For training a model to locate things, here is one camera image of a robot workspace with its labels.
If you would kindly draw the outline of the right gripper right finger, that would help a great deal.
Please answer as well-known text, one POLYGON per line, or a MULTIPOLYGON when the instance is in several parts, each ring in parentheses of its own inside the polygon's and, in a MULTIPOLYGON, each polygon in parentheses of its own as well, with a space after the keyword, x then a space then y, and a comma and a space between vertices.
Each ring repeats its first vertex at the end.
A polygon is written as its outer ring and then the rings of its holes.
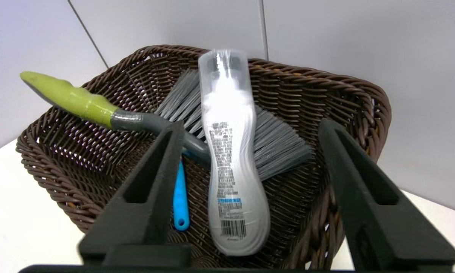
POLYGON ((340 124, 319 141, 357 271, 451 271, 455 248, 340 124))

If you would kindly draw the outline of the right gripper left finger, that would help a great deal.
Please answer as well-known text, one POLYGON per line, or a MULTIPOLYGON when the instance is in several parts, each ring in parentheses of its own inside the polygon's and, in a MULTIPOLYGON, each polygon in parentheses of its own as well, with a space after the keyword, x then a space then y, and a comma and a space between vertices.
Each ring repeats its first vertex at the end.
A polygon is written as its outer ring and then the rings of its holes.
POLYGON ((183 140, 181 122, 156 138, 80 242, 85 266, 190 266, 190 247, 167 243, 183 140))

